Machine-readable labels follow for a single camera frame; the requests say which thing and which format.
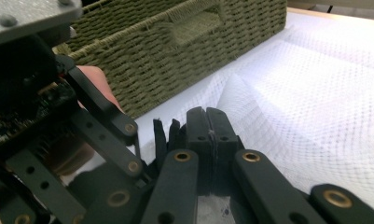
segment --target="white fabric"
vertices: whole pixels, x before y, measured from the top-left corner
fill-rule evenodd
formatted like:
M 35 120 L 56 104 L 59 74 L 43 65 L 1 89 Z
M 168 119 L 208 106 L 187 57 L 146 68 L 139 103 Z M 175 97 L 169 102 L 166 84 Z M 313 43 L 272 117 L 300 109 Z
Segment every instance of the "white fabric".
M 374 208 L 374 25 L 287 19 L 284 31 L 204 80 L 192 96 L 175 97 L 183 106 L 156 118 L 168 130 L 171 118 L 185 123 L 190 108 L 217 107 L 245 146 L 265 153 L 296 188 L 335 184 Z M 142 147 L 152 161 L 153 137 Z M 227 203 L 215 200 L 221 203 L 208 206 L 200 198 L 198 221 L 232 223 Z M 210 222 L 213 209 L 218 215 Z

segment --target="circuit board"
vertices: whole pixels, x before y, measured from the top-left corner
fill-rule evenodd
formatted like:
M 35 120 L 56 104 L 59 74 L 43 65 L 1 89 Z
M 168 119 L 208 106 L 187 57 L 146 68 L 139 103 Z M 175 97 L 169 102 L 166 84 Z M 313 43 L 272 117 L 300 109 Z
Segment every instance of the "circuit board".
M 67 83 L 53 83 L 38 93 L 36 98 L 0 112 L 0 146 L 24 133 L 74 97 L 74 91 Z

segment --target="black plastic part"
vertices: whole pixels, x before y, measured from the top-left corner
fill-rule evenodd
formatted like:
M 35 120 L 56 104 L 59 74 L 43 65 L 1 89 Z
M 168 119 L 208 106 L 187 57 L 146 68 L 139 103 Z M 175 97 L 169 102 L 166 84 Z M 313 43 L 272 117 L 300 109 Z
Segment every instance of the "black plastic part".
M 259 224 L 256 214 L 248 202 L 230 197 L 229 207 L 236 224 Z
M 176 119 L 172 120 L 172 125 L 170 126 L 169 129 L 169 142 L 168 142 L 168 150 L 172 151 L 177 148 L 185 148 L 186 146 L 184 145 L 183 147 L 176 147 L 176 142 L 182 141 L 180 139 L 180 122 Z
M 61 180 L 38 159 L 33 150 L 38 142 L 16 153 L 7 161 L 23 184 L 61 223 L 73 223 L 86 209 L 64 188 Z
M 70 118 L 77 133 L 85 139 L 110 164 L 123 174 L 138 177 L 143 164 L 116 136 L 109 132 L 85 109 L 80 109 Z
M 198 164 L 191 150 L 167 155 L 141 224 L 196 223 Z
M 134 224 L 144 213 L 153 183 L 139 188 L 105 163 L 79 175 L 69 189 L 89 208 L 82 224 Z
M 63 64 L 65 78 L 75 89 L 78 100 L 104 127 L 122 139 L 126 146 L 133 145 L 137 135 L 137 123 L 108 101 L 81 70 L 74 66 L 70 58 L 57 56 L 57 60 Z
M 237 182 L 231 171 L 231 162 L 239 150 L 239 139 L 227 115 L 215 108 L 206 109 L 213 139 L 213 185 L 212 193 L 217 196 L 230 195 Z
M 167 155 L 167 144 L 166 135 L 163 131 L 162 122 L 158 119 L 154 119 L 154 133 L 155 133 L 155 160 L 158 166 L 158 170 L 161 169 L 164 159 Z
M 210 124 L 201 107 L 187 112 L 187 148 L 199 155 L 199 195 L 209 195 L 213 184 L 213 151 Z
M 260 223 L 326 223 L 262 153 L 236 153 L 233 173 Z
M 17 223 L 18 219 L 28 219 L 32 224 L 49 223 L 49 212 L 15 176 L 0 169 L 0 220 Z
M 328 223 L 374 223 L 374 210 L 350 191 L 338 186 L 315 186 L 309 202 Z

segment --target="basket handle cutout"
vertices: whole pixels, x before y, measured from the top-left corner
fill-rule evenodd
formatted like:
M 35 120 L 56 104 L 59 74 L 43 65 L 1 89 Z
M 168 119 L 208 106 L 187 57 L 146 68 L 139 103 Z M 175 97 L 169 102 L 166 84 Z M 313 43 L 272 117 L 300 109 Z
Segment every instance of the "basket handle cutout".
M 211 6 L 184 20 L 174 22 L 171 28 L 175 47 L 193 42 L 213 32 L 222 22 L 220 5 Z

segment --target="woven basket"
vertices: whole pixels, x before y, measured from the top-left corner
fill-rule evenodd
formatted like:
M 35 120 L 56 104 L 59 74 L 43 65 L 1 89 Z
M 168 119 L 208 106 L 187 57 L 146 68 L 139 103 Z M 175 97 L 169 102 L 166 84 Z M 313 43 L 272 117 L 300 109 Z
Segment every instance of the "woven basket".
M 285 0 L 102 0 L 57 47 L 99 66 L 132 118 L 224 66 L 285 25 Z

